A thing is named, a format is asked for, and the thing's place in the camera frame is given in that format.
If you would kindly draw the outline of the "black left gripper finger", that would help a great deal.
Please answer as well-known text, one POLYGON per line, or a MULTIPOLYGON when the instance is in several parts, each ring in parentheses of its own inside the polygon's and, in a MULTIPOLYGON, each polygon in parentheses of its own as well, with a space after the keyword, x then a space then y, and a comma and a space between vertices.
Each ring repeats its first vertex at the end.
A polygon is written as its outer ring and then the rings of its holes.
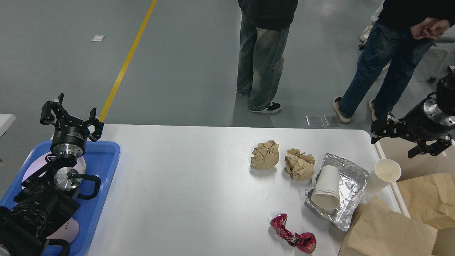
POLYGON ((59 94, 57 101, 47 101, 41 111, 40 124, 53 125, 55 128, 71 127, 71 118, 63 108, 64 94, 59 94))
POLYGON ((85 141, 90 139, 91 141, 96 142, 101 138, 104 122, 96 117, 96 111, 96 108, 91 109, 89 119, 82 121, 80 124, 80 129, 85 141))

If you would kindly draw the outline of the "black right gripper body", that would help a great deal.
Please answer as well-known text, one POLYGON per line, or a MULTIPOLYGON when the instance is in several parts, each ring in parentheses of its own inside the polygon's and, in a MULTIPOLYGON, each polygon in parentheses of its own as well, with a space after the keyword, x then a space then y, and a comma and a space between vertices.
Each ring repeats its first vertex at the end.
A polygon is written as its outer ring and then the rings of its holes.
POLYGON ((454 128, 454 101, 426 98, 412 108, 402 122, 416 137, 435 140, 454 128))

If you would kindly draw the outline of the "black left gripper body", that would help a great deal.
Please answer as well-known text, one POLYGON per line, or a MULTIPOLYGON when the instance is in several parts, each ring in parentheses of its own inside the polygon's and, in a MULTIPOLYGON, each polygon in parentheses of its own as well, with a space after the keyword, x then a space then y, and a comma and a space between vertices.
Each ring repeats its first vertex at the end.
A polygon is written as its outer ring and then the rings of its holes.
POLYGON ((72 154, 81 157, 86 152, 87 138, 88 128, 85 126, 57 125, 50 151, 55 155, 72 154))

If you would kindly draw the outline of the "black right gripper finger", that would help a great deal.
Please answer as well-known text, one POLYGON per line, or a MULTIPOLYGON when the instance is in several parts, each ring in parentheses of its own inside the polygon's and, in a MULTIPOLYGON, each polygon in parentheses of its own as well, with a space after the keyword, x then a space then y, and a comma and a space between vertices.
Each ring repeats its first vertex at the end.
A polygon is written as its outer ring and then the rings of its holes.
POLYGON ((418 138, 416 143, 417 146, 408 151, 407 157, 409 159, 417 156, 418 154, 430 154, 431 156, 439 155, 452 145, 452 136, 441 136, 431 145, 427 145, 427 141, 424 141, 421 138, 418 138))
POLYGON ((370 132, 371 144, 377 143, 380 139, 389 138, 409 138, 409 130, 406 123, 396 119, 392 114, 388 114, 385 118, 377 118, 372 122, 370 132))

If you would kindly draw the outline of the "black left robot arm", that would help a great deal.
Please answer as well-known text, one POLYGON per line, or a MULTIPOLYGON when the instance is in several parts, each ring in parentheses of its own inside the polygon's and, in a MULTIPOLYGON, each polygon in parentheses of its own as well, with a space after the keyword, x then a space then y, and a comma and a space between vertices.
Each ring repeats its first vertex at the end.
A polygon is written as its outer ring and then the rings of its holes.
POLYGON ((63 99, 60 94, 57 101, 47 101, 41 112, 41 124, 55 127, 50 159, 21 183, 23 189, 14 197, 16 206, 1 207, 2 256, 40 256, 47 246, 61 246, 60 255, 69 255, 67 240, 48 236, 75 214, 80 207, 77 198, 90 200, 98 195, 101 179, 78 172, 75 165, 86 152, 87 140, 96 142, 101 137, 104 123, 96 117, 96 108, 86 121, 71 116, 63 99))

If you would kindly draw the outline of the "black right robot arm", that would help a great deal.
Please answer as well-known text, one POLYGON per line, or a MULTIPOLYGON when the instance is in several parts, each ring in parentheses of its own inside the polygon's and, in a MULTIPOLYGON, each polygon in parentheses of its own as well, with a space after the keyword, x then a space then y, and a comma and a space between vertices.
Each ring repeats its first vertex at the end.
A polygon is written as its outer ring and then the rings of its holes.
POLYGON ((454 73, 440 79, 437 90, 420 101, 403 118, 390 112, 371 125, 371 144, 381 138, 403 138, 417 145, 408 151, 408 158, 419 154, 437 156, 452 144, 450 130, 455 126, 454 73))

